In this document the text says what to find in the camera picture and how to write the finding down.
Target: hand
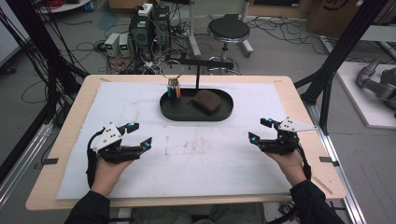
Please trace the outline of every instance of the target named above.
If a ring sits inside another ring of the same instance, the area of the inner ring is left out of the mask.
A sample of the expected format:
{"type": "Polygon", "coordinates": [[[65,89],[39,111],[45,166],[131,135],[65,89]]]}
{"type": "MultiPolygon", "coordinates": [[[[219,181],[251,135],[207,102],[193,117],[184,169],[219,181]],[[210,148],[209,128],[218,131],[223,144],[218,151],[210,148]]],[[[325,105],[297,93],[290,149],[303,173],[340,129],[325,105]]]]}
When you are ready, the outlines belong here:
{"type": "Polygon", "coordinates": [[[111,190],[113,190],[119,181],[122,172],[131,163],[132,161],[125,161],[118,164],[110,163],[99,157],[96,163],[95,180],[93,181],[91,190],[108,197],[111,190]]]}
{"type": "Polygon", "coordinates": [[[306,180],[303,171],[303,158],[297,150],[287,155],[276,153],[265,153],[268,157],[277,162],[282,173],[286,176],[292,186],[295,186],[306,180]]]}

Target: table leg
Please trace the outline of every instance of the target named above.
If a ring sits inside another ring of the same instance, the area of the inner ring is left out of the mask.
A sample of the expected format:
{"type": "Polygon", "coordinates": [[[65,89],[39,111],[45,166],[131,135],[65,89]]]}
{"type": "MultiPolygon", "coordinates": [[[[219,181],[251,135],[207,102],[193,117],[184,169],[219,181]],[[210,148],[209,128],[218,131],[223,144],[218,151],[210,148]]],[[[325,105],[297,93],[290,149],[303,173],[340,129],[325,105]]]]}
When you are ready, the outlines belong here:
{"type": "MultiPolygon", "coordinates": [[[[250,5],[250,0],[245,0],[244,5],[242,6],[242,11],[241,11],[241,21],[246,22],[247,21],[247,14],[248,14],[248,7],[250,5]]],[[[247,51],[247,56],[249,57],[251,53],[254,52],[253,48],[250,46],[247,40],[244,40],[242,42],[242,45],[244,46],[245,50],[247,51]]]]}
{"type": "Polygon", "coordinates": [[[187,35],[189,36],[190,45],[192,48],[192,52],[194,53],[194,57],[199,58],[201,57],[201,51],[198,48],[198,44],[194,36],[194,4],[195,0],[190,0],[190,30],[187,31],[187,35]]]}
{"type": "MultiPolygon", "coordinates": [[[[119,217],[130,218],[131,216],[132,216],[132,208],[130,208],[130,207],[120,208],[119,217]]],[[[129,222],[129,221],[116,222],[116,224],[130,224],[130,223],[131,222],[129,222]]]]}

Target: black tray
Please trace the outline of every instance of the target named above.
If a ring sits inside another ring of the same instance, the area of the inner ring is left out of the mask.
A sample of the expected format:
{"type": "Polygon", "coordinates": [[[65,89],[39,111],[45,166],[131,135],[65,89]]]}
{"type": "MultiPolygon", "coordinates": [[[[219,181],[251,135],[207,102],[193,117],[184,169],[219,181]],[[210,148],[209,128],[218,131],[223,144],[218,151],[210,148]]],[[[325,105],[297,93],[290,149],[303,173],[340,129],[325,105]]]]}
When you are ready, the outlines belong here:
{"type": "Polygon", "coordinates": [[[168,93],[164,93],[160,100],[161,112],[163,115],[175,121],[221,121],[230,117],[233,112],[233,98],[225,91],[217,89],[206,89],[214,92],[221,98],[220,108],[212,115],[193,105],[192,97],[202,89],[183,89],[181,88],[181,97],[171,99],[168,93]]]}

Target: wooden table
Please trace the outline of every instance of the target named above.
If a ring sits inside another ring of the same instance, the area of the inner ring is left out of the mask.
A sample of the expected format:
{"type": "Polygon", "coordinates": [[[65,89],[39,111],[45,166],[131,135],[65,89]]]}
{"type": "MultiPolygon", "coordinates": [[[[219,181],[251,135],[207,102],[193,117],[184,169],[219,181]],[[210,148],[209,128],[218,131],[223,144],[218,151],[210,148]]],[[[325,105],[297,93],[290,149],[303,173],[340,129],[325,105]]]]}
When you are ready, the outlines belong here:
{"type": "MultiPolygon", "coordinates": [[[[182,76],[179,80],[195,82],[196,76],[182,76]]],[[[49,158],[59,158],[54,165],[45,165],[38,177],[32,193],[26,202],[29,210],[69,209],[77,200],[56,200],[56,195],[63,180],[70,152],[76,143],[79,130],[91,108],[97,90],[102,82],[163,82],[161,76],[109,76],[91,75],[87,77],[78,93],[78,97],[54,143],[49,158]]],[[[312,123],[300,96],[289,77],[267,76],[202,76],[201,83],[268,83],[274,84],[285,113],[297,120],[312,123]]],[[[332,163],[321,162],[319,157],[328,157],[317,131],[299,133],[306,157],[312,166],[312,181],[323,190],[327,199],[342,199],[346,196],[345,189],[335,172],[332,163]]],[[[251,203],[251,202],[283,202],[290,201],[290,195],[237,195],[183,198],[148,198],[148,199],[117,199],[111,201],[112,207],[159,206],[159,205],[192,205],[212,203],[251,203]]]]}

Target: white paper sheet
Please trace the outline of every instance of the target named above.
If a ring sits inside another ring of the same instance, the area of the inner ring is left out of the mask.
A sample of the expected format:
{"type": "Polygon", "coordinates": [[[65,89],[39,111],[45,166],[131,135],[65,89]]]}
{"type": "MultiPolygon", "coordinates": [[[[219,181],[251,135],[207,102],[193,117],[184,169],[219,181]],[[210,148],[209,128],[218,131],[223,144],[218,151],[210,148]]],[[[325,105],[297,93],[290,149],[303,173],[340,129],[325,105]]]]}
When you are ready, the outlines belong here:
{"type": "MultiPolygon", "coordinates": [[[[194,85],[182,83],[182,88],[189,87],[194,85]]],[[[152,136],[152,149],[125,170],[110,198],[289,192],[277,164],[248,141],[248,132],[275,139],[276,131],[260,125],[260,119],[286,117],[274,85],[212,83],[200,88],[228,92],[233,97],[231,116],[219,122],[172,121],[160,109],[164,83],[103,83],[71,152],[57,199],[79,199],[89,190],[87,144],[110,121],[116,126],[140,123],[139,130],[123,136],[124,146],[137,146],[152,136]]]]}

